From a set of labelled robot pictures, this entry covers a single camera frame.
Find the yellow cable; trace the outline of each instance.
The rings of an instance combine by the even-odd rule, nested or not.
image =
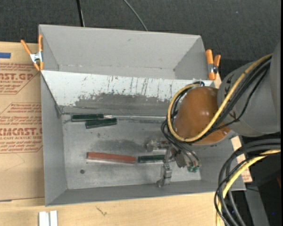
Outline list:
[[[225,198],[226,194],[228,192],[228,190],[231,188],[231,186],[233,185],[233,183],[237,180],[237,178],[240,176],[241,173],[243,173],[244,170],[246,170],[247,168],[249,168],[252,164],[256,163],[257,161],[265,158],[268,156],[268,154],[274,154],[274,153],[279,153],[281,152],[281,150],[269,150],[266,151],[264,153],[261,153],[260,155],[262,156],[258,156],[255,157],[253,159],[251,159],[249,162],[246,162],[244,164],[242,164],[239,168],[238,171],[236,171],[233,176],[231,177],[231,179],[227,182],[227,184],[225,185],[223,191],[222,191],[222,196]],[[221,212],[221,202],[218,202],[218,209]],[[220,218],[219,214],[216,213],[216,225],[220,226],[221,223],[223,223],[223,220]]]
[[[233,92],[236,90],[236,88],[238,87],[238,85],[240,84],[240,82],[243,80],[243,78],[245,77],[245,75],[247,73],[249,73],[252,69],[254,69],[256,66],[258,66],[260,63],[262,63],[263,61],[267,60],[269,57],[271,57],[272,54],[266,55],[262,58],[260,58],[259,60],[257,60],[256,62],[254,62],[250,67],[248,67],[244,73],[238,78],[238,80],[234,83],[233,87],[231,88],[231,90],[229,91],[229,93],[227,94],[227,96],[225,97],[224,101],[222,102],[222,104],[220,105],[219,109],[217,110],[216,114],[214,115],[214,117],[212,118],[212,120],[210,121],[210,123],[206,126],[205,129],[203,129],[202,132],[200,132],[198,135],[191,137],[191,138],[184,138],[181,137],[180,135],[178,135],[172,126],[172,122],[171,122],[171,111],[172,111],[172,107],[173,104],[175,102],[175,100],[177,99],[178,95],[184,91],[185,89],[191,88],[195,85],[188,85],[184,88],[182,88],[180,91],[178,91],[175,96],[172,98],[168,111],[167,111],[167,123],[170,129],[171,134],[179,141],[184,141],[184,142],[193,142],[197,139],[199,139],[200,137],[202,137],[211,127],[212,125],[215,123],[215,121],[218,119],[218,117],[220,116],[221,112],[223,111],[223,109],[225,108],[226,103],[229,101],[229,99],[231,98]]]

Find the gray carpet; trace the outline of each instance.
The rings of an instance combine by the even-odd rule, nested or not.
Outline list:
[[[273,52],[281,0],[127,0],[149,31],[201,35],[221,76]],[[85,26],[144,30],[122,0],[81,0]],[[0,0],[0,41],[36,42],[38,24],[80,26],[75,0]]]

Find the cardboard sheet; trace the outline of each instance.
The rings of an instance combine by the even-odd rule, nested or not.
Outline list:
[[[11,53],[0,59],[0,201],[43,197],[40,73],[21,43],[0,52]]]

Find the gray cylinder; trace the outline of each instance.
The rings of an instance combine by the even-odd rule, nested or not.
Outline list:
[[[238,122],[229,125],[229,128],[246,137],[259,137],[265,134],[272,134],[280,131],[280,63],[279,54],[275,53],[272,57],[270,69],[257,87],[247,105],[243,116]],[[227,92],[232,88],[240,75],[251,65],[249,63],[228,74],[222,81],[218,95],[217,103],[220,107]],[[231,112],[224,119],[225,123],[234,121],[240,116],[247,99],[261,76],[258,76],[252,84],[245,90],[243,95],[237,101]]]

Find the white plastic piece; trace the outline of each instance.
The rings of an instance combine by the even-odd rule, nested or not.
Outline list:
[[[58,226],[58,212],[39,212],[39,226]]]

